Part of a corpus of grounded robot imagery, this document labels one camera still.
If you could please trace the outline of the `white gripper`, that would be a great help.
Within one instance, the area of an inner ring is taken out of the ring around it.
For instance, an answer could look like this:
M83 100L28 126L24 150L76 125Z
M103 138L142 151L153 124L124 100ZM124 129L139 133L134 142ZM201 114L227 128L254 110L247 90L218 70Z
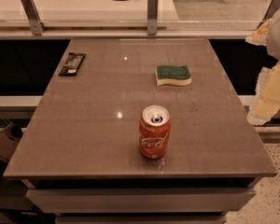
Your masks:
M267 52L280 60L280 8L245 41L256 46L267 45ZM273 68L263 67L259 73L256 95L249 107L247 121L260 126L280 110L280 61Z

